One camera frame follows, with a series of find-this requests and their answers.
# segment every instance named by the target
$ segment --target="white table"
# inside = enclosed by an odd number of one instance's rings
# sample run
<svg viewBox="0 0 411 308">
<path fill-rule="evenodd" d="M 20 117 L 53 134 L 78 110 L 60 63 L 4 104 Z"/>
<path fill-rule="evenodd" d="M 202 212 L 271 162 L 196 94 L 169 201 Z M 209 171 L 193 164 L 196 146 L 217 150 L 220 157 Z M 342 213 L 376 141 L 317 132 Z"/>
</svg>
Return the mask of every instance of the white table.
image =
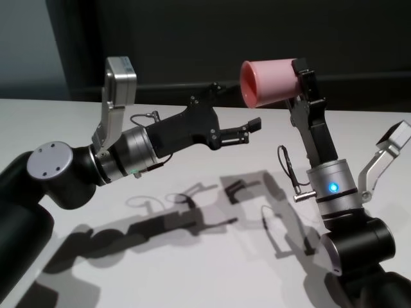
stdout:
<svg viewBox="0 0 411 308">
<path fill-rule="evenodd" d="M 88 145 L 100 118 L 98 103 L 0 100 L 0 108 L 0 169 L 18 154 L 48 141 L 64 141 L 72 147 Z M 153 109 L 165 118 L 183 108 L 136 105 L 126 119 Z M 222 128 L 261 117 L 263 129 L 253 133 L 247 145 L 219 151 L 196 145 L 180 151 L 164 167 L 139 180 L 130 176 L 99 187 L 94 198 L 77 210 L 60 209 L 44 198 L 41 204 L 55 219 L 53 237 L 1 307 L 13 307 L 36 278 L 40 285 L 58 293 L 58 308 L 336 307 L 324 286 L 326 271 L 315 257 L 303 253 L 299 224 L 313 246 L 315 231 L 325 232 L 317 206 L 314 200 L 293 204 L 291 183 L 276 157 L 277 146 L 286 145 L 300 181 L 307 179 L 309 164 L 288 111 L 216 108 L 216 112 Z M 374 155 L 376 141 L 391 125 L 402 119 L 411 123 L 411 114 L 329 111 L 326 117 L 339 157 L 348 160 L 354 177 Z M 125 121 L 124 128 L 132 125 Z M 408 145 L 380 179 L 373 201 L 366 205 L 373 216 L 388 224 L 396 238 L 397 254 L 383 263 L 384 268 L 408 278 L 410 157 Z M 235 197 L 240 202 L 232 205 L 224 188 L 241 179 L 257 183 L 239 191 Z M 196 216 L 181 222 L 189 209 L 175 194 L 189 194 L 196 184 L 209 188 L 192 197 L 205 224 L 237 221 L 192 235 L 196 227 L 202 228 L 202 220 Z M 173 212 L 180 216 L 164 218 L 160 224 L 164 233 L 143 243 L 142 234 L 155 227 L 138 222 L 158 221 L 156 217 Z M 262 213 L 277 253 L 263 228 Z M 191 232 L 175 229 L 176 224 L 190 222 L 194 225 Z M 103 250 L 100 254 L 106 256 L 96 259 L 77 257 L 73 267 L 60 273 L 41 272 L 69 234 L 87 231 L 89 237 L 93 234 L 102 241 L 115 234 L 116 243 L 128 249 L 115 255 L 106 255 L 107 250 Z M 41 299 L 32 300 L 32 307 L 49 307 Z"/>
</svg>

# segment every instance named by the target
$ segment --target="gray circular cap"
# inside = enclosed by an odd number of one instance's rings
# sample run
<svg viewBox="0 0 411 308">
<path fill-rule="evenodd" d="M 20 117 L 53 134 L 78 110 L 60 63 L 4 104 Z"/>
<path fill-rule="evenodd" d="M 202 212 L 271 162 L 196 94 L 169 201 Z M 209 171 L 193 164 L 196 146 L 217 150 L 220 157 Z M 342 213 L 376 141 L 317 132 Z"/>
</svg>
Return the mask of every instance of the gray circular cap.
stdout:
<svg viewBox="0 0 411 308">
<path fill-rule="evenodd" d="M 39 146 L 27 161 L 28 174 L 37 180 L 50 180 L 61 175 L 73 161 L 73 151 L 64 142 Z"/>
</svg>

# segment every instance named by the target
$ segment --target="metal bracket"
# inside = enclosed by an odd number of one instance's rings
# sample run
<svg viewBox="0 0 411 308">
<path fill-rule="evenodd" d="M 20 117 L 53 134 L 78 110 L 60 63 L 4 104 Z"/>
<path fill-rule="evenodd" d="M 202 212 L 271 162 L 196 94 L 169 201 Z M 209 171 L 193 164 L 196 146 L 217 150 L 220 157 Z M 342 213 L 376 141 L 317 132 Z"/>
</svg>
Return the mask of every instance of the metal bracket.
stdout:
<svg viewBox="0 0 411 308">
<path fill-rule="evenodd" d="M 137 75 L 128 57 L 107 58 L 101 121 L 91 138 L 97 156 L 101 156 L 119 139 L 125 108 L 134 104 L 136 90 Z"/>
<path fill-rule="evenodd" d="M 410 138 L 411 126 L 406 121 L 402 121 L 391 127 L 378 141 L 377 147 L 380 150 L 358 175 L 358 191 L 363 203 L 371 201 L 378 179 L 398 157 Z"/>
</svg>

